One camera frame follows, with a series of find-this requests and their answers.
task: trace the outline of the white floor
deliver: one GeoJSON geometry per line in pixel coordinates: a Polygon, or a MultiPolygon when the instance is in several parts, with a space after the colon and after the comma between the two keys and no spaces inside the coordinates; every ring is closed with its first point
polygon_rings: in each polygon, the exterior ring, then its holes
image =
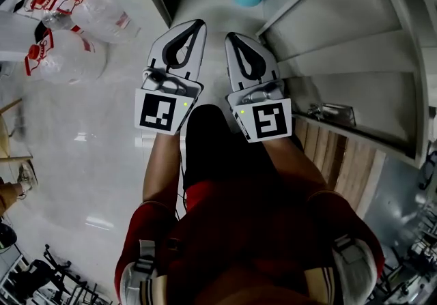
{"type": "MultiPolygon", "coordinates": [[[[132,44],[112,46],[104,74],[87,85],[52,85],[25,76],[18,64],[0,80],[0,106],[23,98],[24,144],[33,154],[39,188],[18,201],[6,219],[28,260],[42,259],[44,245],[115,300],[113,273],[130,217],[141,202],[152,134],[134,127],[135,88],[141,86],[150,46],[158,34],[140,32],[132,44]]],[[[199,104],[219,105],[231,89],[225,35],[208,37],[199,104]]],[[[18,108],[5,114],[9,129],[18,108]]],[[[14,155],[26,153],[12,141],[14,155]]],[[[16,181],[18,166],[0,164],[0,176],[16,181]]]]}

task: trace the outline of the chair leg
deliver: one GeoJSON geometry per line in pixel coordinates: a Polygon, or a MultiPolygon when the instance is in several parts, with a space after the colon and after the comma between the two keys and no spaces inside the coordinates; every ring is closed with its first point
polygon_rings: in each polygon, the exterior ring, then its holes
{"type": "Polygon", "coordinates": [[[33,156],[23,156],[23,157],[4,157],[4,158],[0,158],[0,163],[5,163],[5,162],[21,162],[24,160],[31,160],[33,158],[33,156]]]}
{"type": "Polygon", "coordinates": [[[14,102],[11,102],[10,104],[8,104],[8,105],[6,105],[5,107],[3,107],[3,108],[0,108],[0,115],[2,115],[2,114],[4,114],[4,112],[6,112],[7,110],[9,110],[11,107],[14,107],[15,105],[17,105],[19,102],[22,102],[23,101],[23,99],[18,99],[18,100],[15,100],[14,102]]]}

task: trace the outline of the sneaker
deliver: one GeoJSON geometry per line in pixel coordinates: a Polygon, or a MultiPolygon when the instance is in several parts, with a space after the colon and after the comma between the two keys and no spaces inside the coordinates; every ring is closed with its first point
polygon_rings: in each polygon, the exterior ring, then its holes
{"type": "Polygon", "coordinates": [[[21,162],[20,171],[18,174],[17,182],[23,185],[23,193],[21,196],[26,195],[27,191],[32,190],[38,186],[38,181],[35,176],[35,171],[33,170],[33,165],[30,160],[26,162],[21,162]]]}

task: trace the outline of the large clear plastic jug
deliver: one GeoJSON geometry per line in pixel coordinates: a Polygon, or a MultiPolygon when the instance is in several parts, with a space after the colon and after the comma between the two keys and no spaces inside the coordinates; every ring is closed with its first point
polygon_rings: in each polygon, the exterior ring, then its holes
{"type": "Polygon", "coordinates": [[[58,10],[71,14],[76,25],[104,42],[127,42],[139,31],[117,0],[66,0],[58,10]]]}
{"type": "Polygon", "coordinates": [[[75,25],[70,15],[63,14],[57,10],[57,0],[33,0],[31,10],[42,10],[42,23],[48,29],[72,29],[75,25]]]}
{"type": "Polygon", "coordinates": [[[68,31],[47,30],[38,44],[33,44],[25,58],[28,76],[38,69],[43,79],[52,83],[77,83],[97,79],[107,62],[106,47],[68,31]]]}

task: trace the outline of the black pants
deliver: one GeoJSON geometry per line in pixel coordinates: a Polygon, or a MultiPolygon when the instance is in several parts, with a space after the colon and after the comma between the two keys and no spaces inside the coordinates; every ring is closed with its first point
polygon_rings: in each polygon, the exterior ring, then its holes
{"type": "Polygon", "coordinates": [[[248,143],[242,133],[232,134],[219,107],[195,108],[186,130],[184,189],[208,179],[225,181],[248,175],[277,175],[262,143],[248,143]]]}

